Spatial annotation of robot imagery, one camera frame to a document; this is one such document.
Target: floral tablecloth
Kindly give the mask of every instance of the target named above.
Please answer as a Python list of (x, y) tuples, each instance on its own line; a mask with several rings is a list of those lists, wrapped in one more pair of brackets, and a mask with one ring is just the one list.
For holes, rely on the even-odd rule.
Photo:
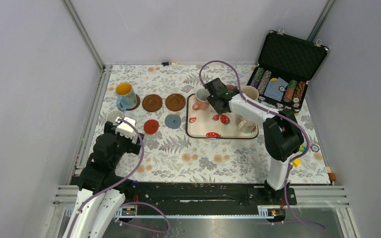
[[(253, 65), (236, 65), (241, 83), (246, 85), (253, 70)], [(202, 88), (198, 78), (201, 65), (114, 65), (104, 96), (91, 149), (95, 139), (103, 133), (106, 115), (116, 110), (115, 87), (128, 82), (141, 98), (148, 94), (158, 94), (163, 99), (163, 107), (149, 113), (140, 105), (134, 111), (127, 111), (125, 116), (136, 120), (137, 129), (143, 133), (143, 125), (149, 119), (160, 123), (153, 135), (145, 135), (145, 155), (142, 165), (132, 177), (138, 181), (166, 182), (241, 182), (263, 183), (268, 175), (271, 157), (264, 145), (262, 129), (259, 136), (252, 140), (229, 139), (194, 139), (185, 132), (186, 107), (179, 112), (172, 112), (165, 106), (165, 99), (173, 93), (180, 93), (185, 98)], [(219, 77), (223, 83), (236, 85), (235, 75), (225, 65), (212, 64), (204, 69), (206, 80)], [(170, 129), (164, 124), (169, 114), (177, 114), (182, 119), (178, 129)], [(291, 170), (292, 183), (324, 184), (330, 183), (325, 163), (321, 154), (315, 129), (308, 111), (303, 104), (296, 115), (298, 123), (307, 131), (312, 142), (307, 155), (302, 157), (301, 165)], [(139, 156), (124, 155), (117, 166), (116, 174), (127, 175), (138, 162)]]

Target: red coaster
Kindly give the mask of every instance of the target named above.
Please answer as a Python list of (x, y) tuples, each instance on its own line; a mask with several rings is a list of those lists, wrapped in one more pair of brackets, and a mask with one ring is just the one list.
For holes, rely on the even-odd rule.
[(144, 124), (144, 131), (145, 131), (145, 133), (147, 133), (149, 135), (152, 135), (152, 134), (157, 132), (158, 126), (159, 126), (158, 121), (156, 121), (156, 120), (148, 120)]

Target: tray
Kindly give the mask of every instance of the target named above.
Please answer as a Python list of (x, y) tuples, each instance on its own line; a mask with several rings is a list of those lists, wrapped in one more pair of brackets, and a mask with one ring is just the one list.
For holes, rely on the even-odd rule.
[(189, 137), (209, 138), (207, 134), (211, 133), (211, 135), (215, 134), (219, 136), (216, 139), (254, 139), (259, 134), (258, 127), (256, 127), (252, 133), (238, 132), (238, 114), (223, 114), (227, 116), (230, 121), (229, 123), (222, 123), (221, 119), (214, 118), (217, 113), (211, 105), (205, 111), (193, 110), (192, 105), (195, 102), (195, 94), (190, 95), (186, 107), (186, 134), (188, 134)]

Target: case lid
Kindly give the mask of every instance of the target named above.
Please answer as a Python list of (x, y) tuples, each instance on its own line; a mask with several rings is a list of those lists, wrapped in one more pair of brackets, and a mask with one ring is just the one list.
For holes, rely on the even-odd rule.
[(259, 64), (310, 80), (325, 59), (329, 48), (296, 37), (269, 31)]

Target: case latch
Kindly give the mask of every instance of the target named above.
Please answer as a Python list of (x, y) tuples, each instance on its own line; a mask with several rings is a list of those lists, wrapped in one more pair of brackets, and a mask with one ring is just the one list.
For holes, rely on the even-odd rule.
[(278, 29), (278, 32), (277, 32), (277, 34), (278, 35), (283, 35), (284, 34), (284, 28), (283, 27), (280, 27), (280, 29)]
[(315, 46), (320, 47), (321, 45), (322, 45), (322, 40), (321, 39), (317, 39), (316, 42), (315, 42)]

